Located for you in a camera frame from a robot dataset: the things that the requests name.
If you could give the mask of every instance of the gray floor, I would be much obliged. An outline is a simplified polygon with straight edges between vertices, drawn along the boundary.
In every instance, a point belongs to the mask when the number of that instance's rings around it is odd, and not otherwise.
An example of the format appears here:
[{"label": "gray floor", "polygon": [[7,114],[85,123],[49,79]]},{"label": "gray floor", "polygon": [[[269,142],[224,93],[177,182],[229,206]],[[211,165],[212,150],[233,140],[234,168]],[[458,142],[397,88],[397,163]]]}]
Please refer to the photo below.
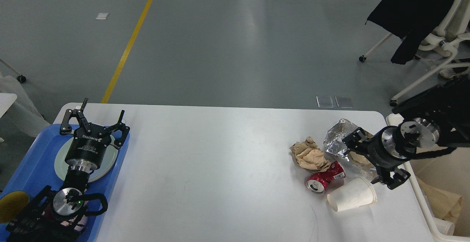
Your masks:
[{"label": "gray floor", "polygon": [[[109,102],[316,109],[315,96],[342,95],[387,115],[429,66],[391,64],[395,37],[358,62],[386,34],[364,25],[379,1],[154,0]],[[0,57],[51,122],[65,103],[100,102],[146,0],[0,2]],[[3,119],[0,134],[1,189],[32,139]]]}]

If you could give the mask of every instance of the can lid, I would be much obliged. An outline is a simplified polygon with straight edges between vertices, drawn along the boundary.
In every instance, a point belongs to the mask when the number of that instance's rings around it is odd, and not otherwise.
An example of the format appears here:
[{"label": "can lid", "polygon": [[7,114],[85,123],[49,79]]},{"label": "can lid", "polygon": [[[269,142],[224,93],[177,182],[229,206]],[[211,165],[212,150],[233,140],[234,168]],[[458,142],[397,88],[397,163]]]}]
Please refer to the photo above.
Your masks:
[{"label": "can lid", "polygon": [[309,189],[310,191],[316,194],[322,194],[325,191],[325,187],[318,180],[308,180],[307,189]]}]

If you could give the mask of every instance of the yellow floor line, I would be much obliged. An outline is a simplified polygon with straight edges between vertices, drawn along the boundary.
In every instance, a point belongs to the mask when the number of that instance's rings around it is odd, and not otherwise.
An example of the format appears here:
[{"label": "yellow floor line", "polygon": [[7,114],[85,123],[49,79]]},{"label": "yellow floor line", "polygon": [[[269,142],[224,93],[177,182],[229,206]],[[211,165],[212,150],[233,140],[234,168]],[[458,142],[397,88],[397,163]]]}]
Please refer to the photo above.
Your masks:
[{"label": "yellow floor line", "polygon": [[147,15],[148,9],[150,8],[152,1],[153,0],[147,0],[147,3],[145,4],[144,10],[141,13],[139,21],[137,22],[134,28],[134,31],[132,32],[131,39],[129,39],[126,49],[124,50],[124,53],[122,54],[121,60],[119,60],[119,64],[116,70],[114,71],[111,81],[108,84],[108,88],[104,92],[103,98],[101,99],[101,103],[108,103],[109,97],[111,96],[111,93],[113,92],[114,86],[116,86],[116,82],[117,82],[117,79],[119,78],[119,75],[121,75],[122,68],[124,68],[124,64],[126,63],[127,57],[129,56],[129,53],[131,52],[132,46],[134,45],[135,39],[137,38],[137,35],[139,34],[139,31],[142,27],[142,23],[145,20],[145,16]]}]

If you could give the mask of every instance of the black jacket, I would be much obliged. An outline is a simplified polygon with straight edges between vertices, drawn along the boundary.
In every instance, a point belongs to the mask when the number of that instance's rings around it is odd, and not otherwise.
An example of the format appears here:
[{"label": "black jacket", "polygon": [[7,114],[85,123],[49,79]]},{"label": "black jacket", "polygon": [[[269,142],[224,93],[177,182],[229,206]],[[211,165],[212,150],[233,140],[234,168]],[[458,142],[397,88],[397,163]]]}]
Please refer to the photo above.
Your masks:
[{"label": "black jacket", "polygon": [[404,65],[413,59],[419,44],[449,12],[453,0],[382,0],[367,18],[405,40],[391,58]]}]

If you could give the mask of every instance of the white table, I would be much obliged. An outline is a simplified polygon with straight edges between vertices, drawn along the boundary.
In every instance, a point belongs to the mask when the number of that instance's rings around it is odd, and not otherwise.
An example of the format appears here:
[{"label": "white table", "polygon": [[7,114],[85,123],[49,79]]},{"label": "white table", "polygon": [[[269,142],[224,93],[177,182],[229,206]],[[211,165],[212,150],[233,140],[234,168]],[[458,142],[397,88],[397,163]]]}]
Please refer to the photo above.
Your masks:
[{"label": "white table", "polygon": [[121,109],[131,138],[98,242],[433,241],[409,182],[375,184],[376,204],[336,213],[292,160],[293,143],[321,145],[341,118],[377,132],[386,125],[377,112],[88,104],[84,113],[111,125]]},{"label": "white table", "polygon": [[0,118],[7,112],[18,96],[15,93],[0,93]]}]

